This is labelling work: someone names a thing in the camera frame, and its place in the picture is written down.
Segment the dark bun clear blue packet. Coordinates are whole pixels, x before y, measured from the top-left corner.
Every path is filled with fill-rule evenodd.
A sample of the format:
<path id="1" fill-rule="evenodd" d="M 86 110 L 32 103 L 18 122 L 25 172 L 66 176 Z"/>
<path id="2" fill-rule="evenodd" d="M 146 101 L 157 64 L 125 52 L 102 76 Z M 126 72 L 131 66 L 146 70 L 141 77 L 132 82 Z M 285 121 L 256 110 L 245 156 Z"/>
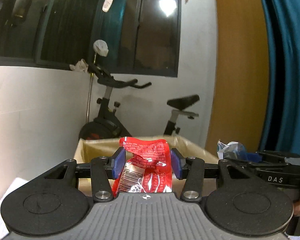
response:
<path id="1" fill-rule="evenodd" d="M 240 142 L 236 141 L 231 141 L 228 144 L 225 144 L 219 140 L 217 142 L 217 155 L 219 159 L 248 159 L 245 147 Z"/>

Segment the teal curtain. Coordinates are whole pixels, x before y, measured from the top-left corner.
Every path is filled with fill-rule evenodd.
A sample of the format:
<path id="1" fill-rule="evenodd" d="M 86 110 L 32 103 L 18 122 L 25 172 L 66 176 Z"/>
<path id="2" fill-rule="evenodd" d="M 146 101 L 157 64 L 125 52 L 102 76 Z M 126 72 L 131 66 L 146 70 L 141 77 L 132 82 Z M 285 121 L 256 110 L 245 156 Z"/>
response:
<path id="1" fill-rule="evenodd" d="M 300 0 L 261 1 L 270 76 L 259 148 L 300 155 Z"/>

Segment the cardboard box with plastic liner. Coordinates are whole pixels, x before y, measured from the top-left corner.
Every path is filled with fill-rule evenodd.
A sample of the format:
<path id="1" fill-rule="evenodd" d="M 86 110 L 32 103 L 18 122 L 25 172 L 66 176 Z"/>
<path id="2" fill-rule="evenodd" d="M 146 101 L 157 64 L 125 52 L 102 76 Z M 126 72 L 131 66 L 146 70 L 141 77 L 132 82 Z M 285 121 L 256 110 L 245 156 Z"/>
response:
<path id="1" fill-rule="evenodd" d="M 119 192 L 175 192 L 179 195 L 185 181 L 177 179 L 173 172 L 170 150 L 174 148 L 184 158 L 197 157 L 206 163 L 217 163 L 217 157 L 179 136 L 81 139 L 74 158 L 78 163 L 88 163 L 97 157 L 111 157 L 119 147 L 126 150 L 126 166 L 125 174 L 110 180 L 113 195 Z"/>

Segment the wooden wardrobe panel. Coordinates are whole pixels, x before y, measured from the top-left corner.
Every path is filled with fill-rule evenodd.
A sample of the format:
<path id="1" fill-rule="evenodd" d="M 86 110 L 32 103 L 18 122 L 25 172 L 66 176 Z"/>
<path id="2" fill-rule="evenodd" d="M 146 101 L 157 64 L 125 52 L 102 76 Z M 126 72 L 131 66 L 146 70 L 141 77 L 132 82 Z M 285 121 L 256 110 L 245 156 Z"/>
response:
<path id="1" fill-rule="evenodd" d="M 238 141 L 258 149 L 269 91 L 266 20 L 261 0 L 216 0 L 215 92 L 205 148 Z"/>

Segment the white bag on pole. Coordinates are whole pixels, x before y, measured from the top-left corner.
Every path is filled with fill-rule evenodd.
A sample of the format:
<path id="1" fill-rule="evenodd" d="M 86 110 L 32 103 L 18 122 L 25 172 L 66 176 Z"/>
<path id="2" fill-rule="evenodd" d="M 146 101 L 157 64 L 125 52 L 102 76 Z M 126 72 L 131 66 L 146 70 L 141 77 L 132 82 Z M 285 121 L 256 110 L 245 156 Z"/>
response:
<path id="1" fill-rule="evenodd" d="M 107 57 L 109 49 L 106 41 L 96 40 L 93 44 L 94 52 L 102 57 Z"/>

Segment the dark window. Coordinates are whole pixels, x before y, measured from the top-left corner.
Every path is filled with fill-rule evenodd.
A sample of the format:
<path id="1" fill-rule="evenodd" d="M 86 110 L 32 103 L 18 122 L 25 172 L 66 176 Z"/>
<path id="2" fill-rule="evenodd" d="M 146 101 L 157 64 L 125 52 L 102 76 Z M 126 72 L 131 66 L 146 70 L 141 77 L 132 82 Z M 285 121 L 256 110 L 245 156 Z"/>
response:
<path id="1" fill-rule="evenodd" d="M 117 74 L 177 77 L 181 0 L 114 0 L 108 12 L 103 3 L 0 0 L 0 66 L 69 70 L 84 59 Z"/>

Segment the white cloth on handlebar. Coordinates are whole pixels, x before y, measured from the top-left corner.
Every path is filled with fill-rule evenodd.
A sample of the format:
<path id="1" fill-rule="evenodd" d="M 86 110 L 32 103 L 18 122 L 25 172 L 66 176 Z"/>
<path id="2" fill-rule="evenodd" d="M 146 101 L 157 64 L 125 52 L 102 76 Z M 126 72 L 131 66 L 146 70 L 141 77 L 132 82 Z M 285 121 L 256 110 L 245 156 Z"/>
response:
<path id="1" fill-rule="evenodd" d="M 88 72 L 89 65 L 86 63 L 84 59 L 79 60 L 75 65 L 70 64 L 70 69 L 74 72 Z"/>

